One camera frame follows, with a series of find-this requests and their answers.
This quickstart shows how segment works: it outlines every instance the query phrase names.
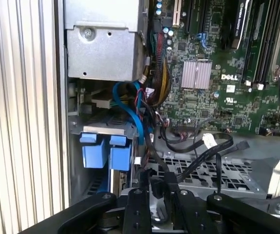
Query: wires bundle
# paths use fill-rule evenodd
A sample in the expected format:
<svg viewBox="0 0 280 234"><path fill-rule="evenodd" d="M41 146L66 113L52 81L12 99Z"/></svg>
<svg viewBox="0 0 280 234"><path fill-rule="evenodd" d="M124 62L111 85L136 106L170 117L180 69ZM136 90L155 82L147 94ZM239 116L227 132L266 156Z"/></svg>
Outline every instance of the wires bundle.
<svg viewBox="0 0 280 234"><path fill-rule="evenodd" d="M155 58L155 77L152 88L155 90L151 97L148 98L148 104L151 106L161 105L171 89L171 77L168 68L166 39L164 34L151 34L152 52Z"/></svg>

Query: pcie slot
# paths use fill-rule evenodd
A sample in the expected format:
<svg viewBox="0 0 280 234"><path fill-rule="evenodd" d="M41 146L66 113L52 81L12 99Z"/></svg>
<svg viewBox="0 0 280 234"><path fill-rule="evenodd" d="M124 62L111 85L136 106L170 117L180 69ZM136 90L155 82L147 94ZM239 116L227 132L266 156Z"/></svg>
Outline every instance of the pcie slot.
<svg viewBox="0 0 280 234"><path fill-rule="evenodd" d="M182 0L175 0L174 11L173 11L173 27L180 26L180 16L181 16Z"/></svg>
<svg viewBox="0 0 280 234"><path fill-rule="evenodd" d="M185 33L189 34L192 28L194 0L186 0L186 2L187 2L187 20L185 22Z"/></svg>
<svg viewBox="0 0 280 234"><path fill-rule="evenodd" d="M251 49L255 38L255 32L257 29L257 22L258 18L262 17L263 12L260 12L261 5L263 4L264 6L264 1L263 0L254 0L252 2L251 6L251 13L250 15L252 16L252 20L249 23L251 25L250 29L250 35L249 35L249 41L248 41L248 46L247 46L247 52L246 52L246 57L245 57L245 63L244 63L244 68L243 68L243 77L246 77L247 75L247 70L251 68L252 61L254 56L251 54Z"/></svg>
<svg viewBox="0 0 280 234"><path fill-rule="evenodd" d="M201 0L200 1L200 18L198 23L198 33L205 32L205 24L206 24L206 13L209 7L210 0Z"/></svg>
<svg viewBox="0 0 280 234"><path fill-rule="evenodd" d="M267 76L274 50L277 32L280 26L280 0L271 0L267 14L260 55L254 77L255 83L267 83Z"/></svg>

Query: blue connector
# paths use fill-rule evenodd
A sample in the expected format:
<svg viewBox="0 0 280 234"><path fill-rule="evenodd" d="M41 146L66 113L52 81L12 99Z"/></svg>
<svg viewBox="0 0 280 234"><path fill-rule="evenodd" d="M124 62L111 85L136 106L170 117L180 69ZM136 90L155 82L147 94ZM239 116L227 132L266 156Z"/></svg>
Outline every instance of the blue connector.
<svg viewBox="0 0 280 234"><path fill-rule="evenodd" d="M110 140L110 169L129 171L131 159L131 141L125 136L112 136Z"/></svg>
<svg viewBox="0 0 280 234"><path fill-rule="evenodd" d="M96 134L84 133L79 141L83 144L83 166L85 168L103 168L109 158L106 139L97 140Z"/></svg>
<svg viewBox="0 0 280 234"><path fill-rule="evenodd" d="M196 35L196 38L200 40L201 46L207 50L207 33L199 33Z"/></svg>

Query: yellow wire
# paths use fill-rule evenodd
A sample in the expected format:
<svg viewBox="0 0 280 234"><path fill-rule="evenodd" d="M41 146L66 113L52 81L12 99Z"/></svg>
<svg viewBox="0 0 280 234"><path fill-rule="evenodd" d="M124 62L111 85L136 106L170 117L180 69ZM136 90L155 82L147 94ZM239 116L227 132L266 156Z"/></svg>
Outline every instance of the yellow wire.
<svg viewBox="0 0 280 234"><path fill-rule="evenodd" d="M166 87L167 87L167 65L166 65L166 61L164 60L164 64L163 64L163 80L162 80L162 85L161 85L161 90L160 90L160 96L159 96L159 100L158 100L158 104L161 104L161 102L163 101L164 97L165 97L165 91L166 91Z"/></svg>

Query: chip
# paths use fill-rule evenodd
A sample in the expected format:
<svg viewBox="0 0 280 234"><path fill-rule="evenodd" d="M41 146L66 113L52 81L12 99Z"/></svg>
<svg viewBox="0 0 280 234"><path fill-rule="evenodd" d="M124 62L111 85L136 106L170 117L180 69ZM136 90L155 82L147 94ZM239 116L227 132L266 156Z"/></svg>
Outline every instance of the chip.
<svg viewBox="0 0 280 234"><path fill-rule="evenodd" d="M163 18L162 25L163 25L163 27L171 28L172 22L173 22L172 18Z"/></svg>
<svg viewBox="0 0 280 234"><path fill-rule="evenodd" d="M243 118L235 118L235 124L241 125L243 123Z"/></svg>
<svg viewBox="0 0 280 234"><path fill-rule="evenodd" d="M202 111L202 117L203 118L207 118L208 115L209 115L209 111L205 111L205 110Z"/></svg>
<svg viewBox="0 0 280 234"><path fill-rule="evenodd" d="M187 44L185 42L179 42L178 43L178 50L184 51Z"/></svg>

